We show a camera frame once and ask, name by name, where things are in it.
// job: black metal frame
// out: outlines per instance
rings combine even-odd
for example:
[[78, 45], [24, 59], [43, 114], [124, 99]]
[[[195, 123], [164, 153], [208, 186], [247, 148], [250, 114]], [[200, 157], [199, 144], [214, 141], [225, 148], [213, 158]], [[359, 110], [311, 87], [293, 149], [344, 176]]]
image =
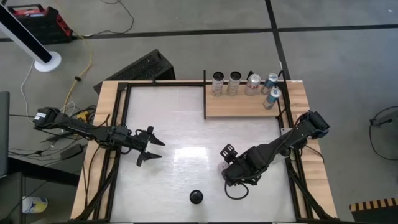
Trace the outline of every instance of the black metal frame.
[[[284, 120], [283, 120], [282, 115], [284, 113], [286, 113], [287, 122], [289, 124], [289, 127], [291, 128], [294, 125], [294, 122], [292, 119], [292, 112], [291, 112], [290, 106], [289, 106], [290, 100], [289, 100], [289, 93], [287, 91], [287, 84], [286, 84], [287, 79], [286, 79], [285, 73], [283, 71], [281, 71], [280, 74], [282, 74], [282, 76], [283, 76], [283, 81], [279, 81], [277, 83], [277, 86], [282, 91], [282, 96], [283, 96], [284, 102], [285, 102], [285, 108], [283, 110], [281, 109], [281, 105], [278, 100], [279, 115], [276, 116], [275, 118], [278, 120], [279, 128], [284, 128]], [[203, 71], [203, 81], [202, 82], [201, 81], [197, 81], [197, 82], [178, 82], [178, 81], [156, 82], [156, 81], [154, 81], [154, 82], [148, 82], [148, 83], [119, 83], [118, 90], [116, 93], [115, 104], [114, 104], [114, 108], [113, 108], [113, 116], [112, 116], [111, 124], [118, 125], [116, 123], [116, 117], [118, 116], [118, 113], [119, 113], [121, 95], [122, 95], [122, 91], [124, 91], [124, 90], [126, 91], [126, 96], [124, 99], [124, 106], [123, 106], [123, 110], [122, 110], [121, 124], [126, 123], [127, 111], [129, 109], [131, 88], [133, 88], [133, 87], [158, 87], [158, 86], [161, 86], [161, 87], [178, 87], [178, 86], [202, 87], [203, 88], [203, 106], [204, 106], [203, 111], [204, 111], [204, 119], [206, 119], [206, 85], [210, 85], [210, 84], [211, 84], [211, 82], [206, 79], [206, 71], [205, 70]], [[114, 166], [116, 166], [117, 168], [119, 167], [119, 163], [120, 163], [120, 156], [121, 156], [120, 152], [121, 152], [121, 148], [119, 148], [116, 151], [116, 155], [114, 158], [114, 163], [115, 163]], [[295, 152], [295, 157], [296, 157], [296, 160], [295, 160], [296, 166], [298, 167], [298, 175], [299, 175], [300, 179], [302, 180], [303, 185], [305, 187], [307, 187], [306, 183], [305, 183], [305, 176], [303, 173], [303, 166], [302, 166], [301, 158], [297, 151], [294, 151], [294, 152]], [[109, 158], [110, 158], [109, 155], [110, 155], [110, 152], [107, 152], [106, 159], [104, 159], [104, 162], [103, 162], [103, 168], [101, 171], [101, 178], [99, 181], [99, 185], [102, 185], [106, 178], [106, 173], [107, 173], [108, 166], [109, 166]], [[290, 158], [286, 158], [286, 168], [287, 169], [289, 169], [289, 167], [292, 167], [291, 164], [292, 164], [292, 161], [290, 160]], [[116, 177], [112, 180], [112, 182], [109, 186], [108, 203], [106, 206], [106, 215], [105, 215], [106, 220], [111, 219], [111, 212], [112, 212], [113, 200], [114, 200], [114, 191], [116, 188], [116, 181], [117, 181], [117, 170], [116, 170]], [[295, 217], [296, 217], [296, 220], [298, 220], [299, 218], [301, 218], [299, 200], [297, 197], [297, 192], [296, 192], [294, 181], [291, 178], [289, 178], [289, 187], [290, 187], [290, 193], [292, 194], [292, 201], [293, 201]], [[310, 205], [308, 204], [308, 202], [305, 199], [304, 199], [304, 202], [305, 202], [306, 211], [311, 211]], [[95, 208], [93, 219], [99, 218], [98, 216], [99, 216], [100, 206], [101, 206], [101, 203], [98, 203]]]

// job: table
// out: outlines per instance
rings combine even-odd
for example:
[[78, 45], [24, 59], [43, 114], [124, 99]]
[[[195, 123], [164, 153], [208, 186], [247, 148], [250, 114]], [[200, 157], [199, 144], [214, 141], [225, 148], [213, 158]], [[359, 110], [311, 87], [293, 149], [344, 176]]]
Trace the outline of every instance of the table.
[[[188, 81], [175, 81], [175, 80], [165, 80], [158, 81], [158, 83], [198, 83], [202, 81], [198, 80], [188, 80]], [[135, 84], [148, 84], [151, 81], [129, 81], [129, 83]], [[101, 94], [99, 96], [97, 111], [94, 119], [94, 124], [101, 124], [107, 117], [108, 114], [113, 115], [114, 105], [116, 101], [116, 94], [119, 86], [119, 81], [106, 81], [103, 83], [103, 87], [101, 90]], [[289, 91], [290, 96], [290, 108], [292, 112], [293, 120], [296, 120], [302, 113], [309, 110], [308, 100], [304, 89], [304, 84], [302, 81], [288, 80], [287, 81], [287, 89]], [[120, 123], [122, 120], [122, 110], [125, 105], [124, 97], [125, 91], [122, 91], [119, 102], [119, 108], [115, 108], [116, 114], [116, 124]], [[283, 119], [285, 126], [287, 126], [287, 119]], [[317, 141], [309, 141], [308, 145], [318, 151], [320, 151], [319, 145]], [[91, 159], [93, 158], [93, 154], [96, 151], [98, 145], [95, 142], [89, 142], [86, 156], [85, 156], [85, 169], [86, 173], [88, 173], [88, 167]], [[111, 153], [109, 159], [108, 172], [111, 169], [113, 164], [114, 152]], [[100, 178], [101, 178], [101, 170], [103, 168], [103, 161], [105, 158], [105, 150], [100, 150], [95, 155], [93, 159], [93, 164], [91, 168], [90, 175], [90, 187], [88, 189], [88, 201], [90, 201], [94, 194], [98, 190]], [[317, 202], [325, 209], [327, 213], [331, 216], [336, 216], [333, 199], [331, 197], [331, 192], [328, 184], [328, 179], [326, 176], [325, 167], [323, 165], [322, 159], [310, 152], [303, 151], [303, 155], [301, 157], [303, 173], [305, 175], [305, 180], [307, 182], [307, 188], [315, 197]], [[83, 174], [80, 176], [80, 183], [78, 186], [78, 190], [76, 192], [75, 203], [73, 205], [73, 210], [71, 214], [71, 218], [75, 218], [79, 216], [79, 214], [84, 209], [84, 201], [85, 201], [85, 188], [84, 188], [84, 180]], [[306, 212], [304, 199], [302, 194], [297, 189], [297, 198], [298, 198], [298, 207], [300, 209], [300, 216], [302, 218], [308, 217]], [[101, 208], [97, 211], [98, 218], [108, 217], [107, 214], [107, 203], [109, 197], [109, 188], [104, 193], [103, 198], [101, 200]]]

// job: soda can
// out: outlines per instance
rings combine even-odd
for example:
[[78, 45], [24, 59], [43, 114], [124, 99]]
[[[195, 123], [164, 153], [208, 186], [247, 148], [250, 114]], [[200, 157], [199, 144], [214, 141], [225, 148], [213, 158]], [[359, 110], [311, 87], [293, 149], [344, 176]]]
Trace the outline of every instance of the soda can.
[[239, 84], [241, 83], [241, 78], [242, 75], [239, 72], [231, 72], [231, 75], [229, 76], [228, 88], [226, 89], [228, 95], [236, 95]]
[[270, 73], [267, 80], [264, 82], [264, 85], [262, 86], [261, 93], [264, 95], [268, 94], [271, 91], [272, 87], [275, 86], [275, 83], [277, 81], [278, 75], [275, 73]]
[[271, 109], [278, 98], [281, 96], [282, 92], [278, 88], [272, 88], [271, 91], [268, 93], [266, 100], [264, 100], [264, 107], [266, 109]]
[[244, 89], [244, 93], [248, 96], [254, 96], [257, 93], [257, 89], [259, 88], [261, 83], [261, 77], [257, 74], [252, 74], [248, 78], [248, 82], [246, 83], [246, 87]]
[[215, 96], [221, 96], [223, 92], [223, 85], [224, 85], [224, 74], [221, 72], [215, 72], [213, 74], [213, 89], [212, 92]]

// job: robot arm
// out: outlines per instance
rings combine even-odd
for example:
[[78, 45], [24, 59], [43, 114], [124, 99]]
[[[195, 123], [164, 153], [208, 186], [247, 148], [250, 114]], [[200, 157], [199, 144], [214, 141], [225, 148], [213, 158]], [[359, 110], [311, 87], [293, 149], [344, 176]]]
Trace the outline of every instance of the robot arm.
[[128, 147], [141, 152], [137, 160], [137, 166], [141, 166], [143, 161], [148, 159], [161, 158], [162, 156], [146, 152], [148, 142], [164, 146], [155, 137], [154, 128], [148, 127], [146, 131], [140, 131], [139, 134], [131, 136], [131, 130], [125, 126], [94, 126], [77, 119], [73, 119], [62, 114], [57, 108], [45, 107], [37, 110], [34, 118], [34, 128], [38, 130], [62, 128], [71, 133], [79, 134], [87, 139], [92, 139], [100, 147], [115, 148], [119, 146]]
[[221, 174], [228, 186], [242, 183], [256, 185], [278, 153], [288, 156], [291, 147], [304, 146], [309, 136], [313, 139], [322, 138], [328, 128], [329, 125], [317, 112], [309, 111], [299, 117], [289, 132], [269, 144], [253, 146], [238, 157], [235, 148], [228, 144], [220, 154], [229, 167]]

